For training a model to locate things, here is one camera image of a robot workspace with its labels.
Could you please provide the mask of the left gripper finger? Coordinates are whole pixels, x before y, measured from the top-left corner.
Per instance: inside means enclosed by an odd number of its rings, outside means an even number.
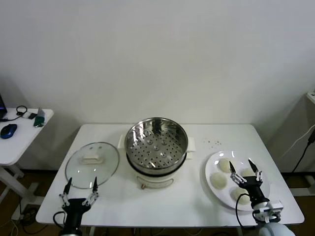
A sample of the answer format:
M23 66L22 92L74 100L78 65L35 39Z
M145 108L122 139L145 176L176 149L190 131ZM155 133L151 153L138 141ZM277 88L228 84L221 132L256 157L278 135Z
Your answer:
M94 179L92 193L82 202L83 206L92 206L95 201L98 199L98 184L97 184L97 177Z
M70 205L69 200L68 200L68 194L69 194L69 190L71 187L71 182L72 182L72 178L70 178L68 180L67 184L64 187L63 192L61 194L59 194L59 197L61 199L61 203L62 203L63 207Z

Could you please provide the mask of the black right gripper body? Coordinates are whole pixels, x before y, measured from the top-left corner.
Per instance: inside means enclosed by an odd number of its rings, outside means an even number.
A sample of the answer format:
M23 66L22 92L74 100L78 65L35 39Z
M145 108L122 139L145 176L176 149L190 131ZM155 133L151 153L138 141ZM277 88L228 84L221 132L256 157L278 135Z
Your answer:
M257 180L254 176L244 177L244 179L246 182L243 184L243 188L247 190L252 206L263 202L268 202L268 199L264 196L260 188L263 184L263 181Z

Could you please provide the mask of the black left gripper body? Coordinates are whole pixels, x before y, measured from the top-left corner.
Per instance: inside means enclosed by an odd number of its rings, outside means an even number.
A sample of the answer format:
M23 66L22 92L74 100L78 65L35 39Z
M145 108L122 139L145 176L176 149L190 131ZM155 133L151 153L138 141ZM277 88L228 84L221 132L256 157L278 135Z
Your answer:
M81 226L83 214L91 209L91 204L85 203L85 198L69 199L69 205L63 206L66 212L65 228L76 229Z

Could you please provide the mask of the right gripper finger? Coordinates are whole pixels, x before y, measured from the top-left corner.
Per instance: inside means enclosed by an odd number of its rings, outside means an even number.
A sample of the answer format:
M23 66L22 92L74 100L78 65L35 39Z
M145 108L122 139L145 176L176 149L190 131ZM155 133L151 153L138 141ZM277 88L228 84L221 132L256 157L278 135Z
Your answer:
M239 175L238 173L236 173L236 170L231 161L229 162L229 165L230 165L230 172L231 172L230 178L232 179L234 183L236 183L239 187L242 188L243 185L247 183L247 180L241 175Z
M252 171L255 173L256 180L262 182L262 171L260 171L250 159L249 164L251 166Z

